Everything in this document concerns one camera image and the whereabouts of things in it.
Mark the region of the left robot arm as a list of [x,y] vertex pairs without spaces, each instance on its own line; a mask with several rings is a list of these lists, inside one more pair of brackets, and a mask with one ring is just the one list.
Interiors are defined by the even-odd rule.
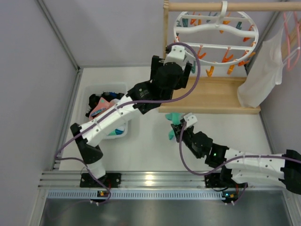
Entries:
[[191,68],[191,63],[162,63],[161,58],[153,56],[148,81],[134,85],[114,106],[91,121],[71,125],[72,135],[92,178],[103,182],[106,175],[100,142],[119,126],[171,100],[174,90],[186,87]]

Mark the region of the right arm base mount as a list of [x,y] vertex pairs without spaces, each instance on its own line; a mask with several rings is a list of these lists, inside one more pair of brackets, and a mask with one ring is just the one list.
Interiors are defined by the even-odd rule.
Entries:
[[204,176],[206,188],[224,188],[220,181],[220,173],[212,173]]

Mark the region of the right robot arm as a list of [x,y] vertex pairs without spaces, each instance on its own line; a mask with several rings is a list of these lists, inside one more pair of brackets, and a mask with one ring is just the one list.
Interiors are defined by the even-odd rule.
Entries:
[[197,158],[205,159],[205,164],[220,170],[223,186],[267,184],[283,187],[294,193],[301,193],[301,155],[288,149],[286,153],[256,155],[218,145],[205,133],[194,133],[194,128],[184,124],[171,126],[176,141],[185,144]]

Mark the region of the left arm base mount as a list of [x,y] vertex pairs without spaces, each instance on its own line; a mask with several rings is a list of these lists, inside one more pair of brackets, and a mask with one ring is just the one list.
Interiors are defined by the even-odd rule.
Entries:
[[[98,180],[107,188],[118,188],[121,183],[121,173],[106,173],[105,176]],[[103,187],[97,181],[95,181],[89,173],[83,173],[80,179],[80,187],[83,188],[97,188]]]

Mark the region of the teal sock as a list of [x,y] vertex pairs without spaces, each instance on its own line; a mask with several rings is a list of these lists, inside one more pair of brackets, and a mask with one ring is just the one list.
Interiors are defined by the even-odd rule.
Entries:
[[125,129],[126,129],[126,125],[123,124],[117,127],[116,129],[114,129],[114,131],[110,132],[108,136],[120,136],[125,132]]
[[[182,113],[167,113],[165,114],[165,118],[169,121],[172,122],[174,125],[180,125],[181,124],[181,119],[182,119],[183,114]],[[172,140],[175,137],[174,130],[170,130],[168,133],[168,138],[169,140]]]

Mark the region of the pink sock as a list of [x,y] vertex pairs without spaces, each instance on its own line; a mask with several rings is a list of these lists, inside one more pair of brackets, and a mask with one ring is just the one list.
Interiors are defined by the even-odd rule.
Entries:
[[96,107],[89,114],[89,120],[92,120],[95,117],[99,116],[100,114],[104,113],[109,108],[114,106],[117,102],[118,99],[112,99],[111,101],[107,101],[106,99],[101,97]]

